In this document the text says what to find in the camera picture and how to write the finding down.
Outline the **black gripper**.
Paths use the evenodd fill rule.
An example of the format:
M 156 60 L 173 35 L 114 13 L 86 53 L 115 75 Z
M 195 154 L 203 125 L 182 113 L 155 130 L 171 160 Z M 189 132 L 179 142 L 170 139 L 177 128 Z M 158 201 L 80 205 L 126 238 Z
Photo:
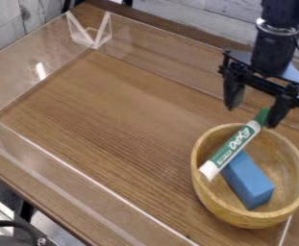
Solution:
M 225 49 L 223 61 L 218 73 L 223 78 L 223 103 L 233 111 L 243 101 L 246 86 L 275 97 L 275 104 L 270 108 L 266 125 L 277 128 L 291 108 L 299 108 L 299 70 L 293 62 L 277 73 L 257 69 L 251 63 L 251 52 Z M 273 78 L 282 80 L 291 86 L 290 96 L 286 87 L 274 83 Z

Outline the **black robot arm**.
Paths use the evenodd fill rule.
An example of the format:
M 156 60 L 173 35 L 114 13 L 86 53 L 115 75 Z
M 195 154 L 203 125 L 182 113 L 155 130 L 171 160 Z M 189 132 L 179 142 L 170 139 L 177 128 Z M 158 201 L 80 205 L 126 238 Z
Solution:
M 262 0 L 261 6 L 253 52 L 226 49 L 218 72 L 230 111 L 243 101 L 246 86 L 275 97 L 265 122 L 275 128 L 289 112 L 299 108 L 299 70 L 291 61 L 299 50 L 299 0 Z

